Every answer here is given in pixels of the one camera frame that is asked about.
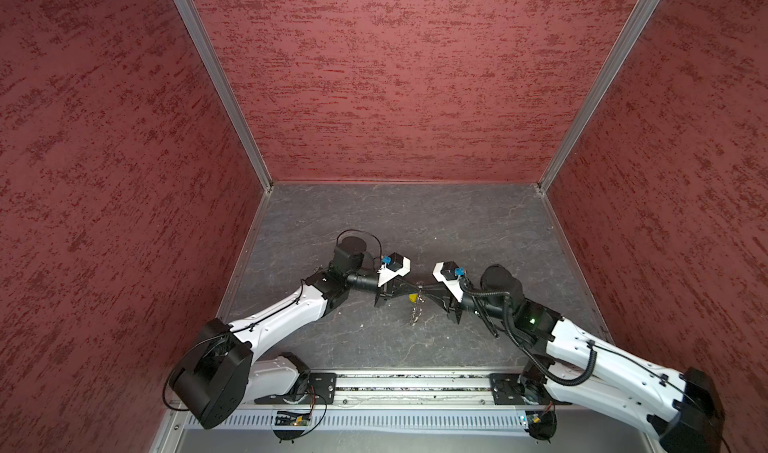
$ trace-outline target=corrugated black cable conduit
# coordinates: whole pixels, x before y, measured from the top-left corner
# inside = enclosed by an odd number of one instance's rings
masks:
[[[512,294],[508,291],[489,291],[489,290],[481,290],[481,289],[474,289],[470,288],[467,285],[466,276],[463,277],[459,282],[458,285],[461,286],[462,291],[466,295],[470,295],[473,298],[488,298],[491,296],[504,296],[504,307],[502,310],[502,324],[504,325],[504,333],[507,334],[509,339],[512,340],[515,346],[520,348],[520,350],[525,353],[526,356],[528,356],[528,359],[531,360],[531,362],[534,364],[536,368],[538,368],[539,371],[542,372],[544,376],[546,376],[548,379],[554,381],[555,383],[563,386],[578,386],[581,383],[584,383],[585,381],[589,380],[592,376],[592,373],[594,372],[594,365],[598,361],[598,352],[595,351],[592,346],[594,345],[593,341],[587,342],[589,345],[589,360],[587,361],[587,368],[584,369],[584,372],[581,373],[576,378],[572,379],[563,379],[549,371],[549,368],[542,363],[538,358],[536,358],[532,352],[528,351],[528,348],[525,347],[523,343],[520,343],[520,341],[514,336],[512,333],[512,328],[509,326],[509,305],[512,299]]]

